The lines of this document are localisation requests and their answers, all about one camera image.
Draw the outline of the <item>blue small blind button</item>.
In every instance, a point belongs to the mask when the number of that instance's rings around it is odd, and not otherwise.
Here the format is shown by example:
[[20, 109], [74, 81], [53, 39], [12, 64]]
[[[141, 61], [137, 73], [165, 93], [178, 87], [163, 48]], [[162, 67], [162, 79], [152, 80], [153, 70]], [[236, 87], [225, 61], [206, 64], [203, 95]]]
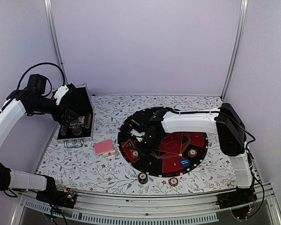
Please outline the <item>blue small blind button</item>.
[[187, 158], [182, 158], [180, 159], [179, 163], [182, 167], [188, 167], [190, 165], [190, 160]]

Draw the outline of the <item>orange poker chip stack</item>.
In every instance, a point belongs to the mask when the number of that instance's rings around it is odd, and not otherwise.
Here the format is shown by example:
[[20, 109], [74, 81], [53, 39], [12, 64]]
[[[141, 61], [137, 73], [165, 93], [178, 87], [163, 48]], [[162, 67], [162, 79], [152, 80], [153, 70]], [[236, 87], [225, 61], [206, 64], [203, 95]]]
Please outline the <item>orange poker chip stack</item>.
[[178, 185], [178, 179], [175, 177], [172, 177], [169, 179], [168, 183], [170, 186], [175, 187]]

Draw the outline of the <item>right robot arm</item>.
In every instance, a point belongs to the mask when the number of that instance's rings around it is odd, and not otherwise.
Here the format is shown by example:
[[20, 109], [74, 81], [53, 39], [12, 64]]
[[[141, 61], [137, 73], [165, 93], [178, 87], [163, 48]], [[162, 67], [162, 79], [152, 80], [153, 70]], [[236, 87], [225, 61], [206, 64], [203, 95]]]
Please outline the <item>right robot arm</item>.
[[137, 132], [136, 149], [143, 157], [157, 148], [166, 134], [202, 132], [218, 135], [220, 149], [230, 159], [235, 172], [237, 187], [228, 194], [219, 194], [217, 205], [223, 209], [249, 202], [256, 204], [254, 184], [258, 180], [252, 171], [253, 156], [246, 140], [249, 132], [229, 103], [203, 111], [179, 111], [161, 107], [148, 121], [143, 118], [133, 119], [131, 127]]

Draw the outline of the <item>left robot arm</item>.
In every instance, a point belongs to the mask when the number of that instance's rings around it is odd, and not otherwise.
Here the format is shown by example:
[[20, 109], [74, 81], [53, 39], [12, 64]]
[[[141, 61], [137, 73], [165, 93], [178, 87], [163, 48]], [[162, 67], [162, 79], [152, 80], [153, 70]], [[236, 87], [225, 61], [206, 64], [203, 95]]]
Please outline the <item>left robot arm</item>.
[[[52, 84], [41, 74], [29, 75], [27, 85], [24, 88], [20, 86], [19, 82], [0, 108], [0, 151], [24, 116], [48, 114], [62, 126], [67, 126], [70, 121], [78, 118], [70, 105], [70, 98], [76, 87], [71, 83], [67, 84], [64, 75], [62, 85], [55, 90], [50, 89], [49, 93], [46, 93], [46, 87]], [[38, 201], [49, 204], [54, 210], [58, 207], [72, 209], [76, 203], [76, 192], [70, 188], [58, 189], [53, 177], [17, 171], [0, 162], [0, 192], [10, 198], [17, 198], [17, 191], [36, 193]]]

